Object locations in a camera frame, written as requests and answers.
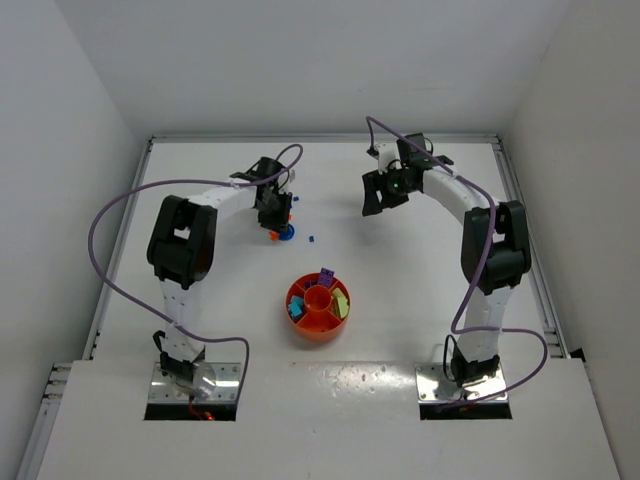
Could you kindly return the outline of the blue round lego piece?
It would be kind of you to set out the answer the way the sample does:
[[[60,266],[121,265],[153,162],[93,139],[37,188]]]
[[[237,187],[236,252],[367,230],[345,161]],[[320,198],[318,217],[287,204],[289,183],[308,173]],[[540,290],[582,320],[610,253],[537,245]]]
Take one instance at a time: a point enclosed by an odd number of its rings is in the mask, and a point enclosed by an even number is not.
[[[289,241],[294,237],[294,235],[295,235],[295,228],[292,224],[289,224],[284,231],[279,233],[278,239],[280,241]]]

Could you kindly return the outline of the teal square lego brick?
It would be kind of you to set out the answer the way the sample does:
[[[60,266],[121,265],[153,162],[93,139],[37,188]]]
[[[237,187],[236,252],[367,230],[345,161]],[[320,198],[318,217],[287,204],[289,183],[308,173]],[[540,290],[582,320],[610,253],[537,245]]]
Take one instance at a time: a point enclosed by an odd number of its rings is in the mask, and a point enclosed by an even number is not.
[[[303,309],[304,308],[304,299],[302,297],[300,297],[300,296],[294,295],[294,296],[291,297],[290,304],[291,305],[295,305],[300,309]]]

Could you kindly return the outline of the lime green purple lego brick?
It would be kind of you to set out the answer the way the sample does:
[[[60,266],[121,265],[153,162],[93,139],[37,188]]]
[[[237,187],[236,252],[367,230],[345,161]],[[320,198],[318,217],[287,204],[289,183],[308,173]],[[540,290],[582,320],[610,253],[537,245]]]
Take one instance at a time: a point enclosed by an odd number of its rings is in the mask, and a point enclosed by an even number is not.
[[[337,318],[344,319],[349,315],[350,306],[346,297],[338,297],[334,300],[334,313]]]

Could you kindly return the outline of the teal long lego brick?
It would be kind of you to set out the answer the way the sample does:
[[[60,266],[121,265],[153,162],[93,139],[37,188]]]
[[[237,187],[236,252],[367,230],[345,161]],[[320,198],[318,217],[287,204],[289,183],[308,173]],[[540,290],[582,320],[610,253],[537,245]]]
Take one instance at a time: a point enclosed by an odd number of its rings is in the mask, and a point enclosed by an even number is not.
[[[288,312],[295,323],[297,323],[304,315],[304,311],[297,304],[289,305]]]

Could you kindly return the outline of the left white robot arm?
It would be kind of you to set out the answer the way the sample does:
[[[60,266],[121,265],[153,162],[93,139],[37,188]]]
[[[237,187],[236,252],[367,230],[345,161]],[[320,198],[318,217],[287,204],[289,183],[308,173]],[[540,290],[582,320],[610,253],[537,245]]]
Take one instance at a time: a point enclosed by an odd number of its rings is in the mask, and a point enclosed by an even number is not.
[[[277,237],[292,231],[291,170],[279,160],[260,158],[202,193],[169,195],[161,207],[147,248],[147,261],[160,283],[165,332],[155,336],[164,374],[183,390],[200,396],[207,387],[206,342],[187,331],[200,317],[201,282],[214,260],[217,228],[235,214],[254,210],[259,226]]]

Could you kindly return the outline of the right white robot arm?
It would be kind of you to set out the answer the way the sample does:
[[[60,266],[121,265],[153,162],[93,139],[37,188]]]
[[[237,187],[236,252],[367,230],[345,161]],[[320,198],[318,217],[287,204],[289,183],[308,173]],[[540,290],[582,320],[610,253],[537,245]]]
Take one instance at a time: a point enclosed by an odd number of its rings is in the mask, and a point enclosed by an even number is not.
[[[371,143],[367,153],[377,166],[362,177],[364,216],[401,206],[411,194],[421,193],[460,223],[460,262],[468,290],[451,325],[457,340],[447,362],[449,374],[459,386],[494,375],[506,304],[531,268],[524,206],[499,202],[473,185],[451,159],[433,155],[421,134]]]

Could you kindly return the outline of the orange round divided container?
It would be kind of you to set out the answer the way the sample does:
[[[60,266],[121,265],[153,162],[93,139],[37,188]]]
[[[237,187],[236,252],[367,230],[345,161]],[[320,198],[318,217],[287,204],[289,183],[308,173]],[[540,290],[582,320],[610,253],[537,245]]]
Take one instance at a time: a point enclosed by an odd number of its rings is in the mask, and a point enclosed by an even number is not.
[[[337,338],[346,326],[349,315],[344,319],[339,319],[334,313],[334,300],[332,291],[340,288],[348,299],[350,310],[352,306],[351,297],[346,285],[335,276],[333,286],[328,289],[321,285],[316,285],[308,290],[304,289],[304,284],[309,281],[317,281],[319,272],[305,274],[294,281],[285,295],[285,311],[293,331],[301,338],[318,344],[329,343]],[[295,323],[288,312],[288,306],[292,296],[300,296],[304,299],[304,315]]]

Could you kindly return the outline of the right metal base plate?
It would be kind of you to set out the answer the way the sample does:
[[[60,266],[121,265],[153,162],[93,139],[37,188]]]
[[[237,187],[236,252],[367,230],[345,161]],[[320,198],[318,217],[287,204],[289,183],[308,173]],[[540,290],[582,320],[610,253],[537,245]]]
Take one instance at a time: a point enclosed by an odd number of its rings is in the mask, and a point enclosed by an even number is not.
[[[417,364],[415,377],[418,401],[421,405],[441,405],[454,402],[475,402],[480,397],[490,403],[507,402],[506,382],[501,367],[493,376],[484,375],[479,380],[458,386],[445,376],[440,363]]]

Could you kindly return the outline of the metal base plate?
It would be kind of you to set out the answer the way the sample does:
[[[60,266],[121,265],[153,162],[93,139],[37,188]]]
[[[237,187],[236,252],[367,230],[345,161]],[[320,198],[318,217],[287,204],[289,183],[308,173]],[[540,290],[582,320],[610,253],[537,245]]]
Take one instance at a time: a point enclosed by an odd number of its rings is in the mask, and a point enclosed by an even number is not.
[[[417,364],[415,377],[418,401],[421,405],[441,405],[454,402],[475,402],[480,397],[490,403],[507,402],[506,382],[501,367],[493,376],[484,375],[479,380],[458,386],[445,376],[440,363]]]
[[[148,390],[150,404],[187,404],[192,397],[200,404],[232,404],[237,400],[241,363],[203,362],[196,366],[192,382],[164,373],[154,365]]]

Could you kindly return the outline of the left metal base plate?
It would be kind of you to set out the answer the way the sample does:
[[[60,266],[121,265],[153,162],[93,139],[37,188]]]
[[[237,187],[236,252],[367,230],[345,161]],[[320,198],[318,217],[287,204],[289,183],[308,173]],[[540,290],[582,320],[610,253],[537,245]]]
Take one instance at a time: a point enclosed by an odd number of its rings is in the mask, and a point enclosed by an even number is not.
[[[154,365],[148,390],[150,404],[187,404],[192,397],[200,404],[232,404],[237,400],[241,363],[203,362],[196,366],[192,382],[164,373]]]

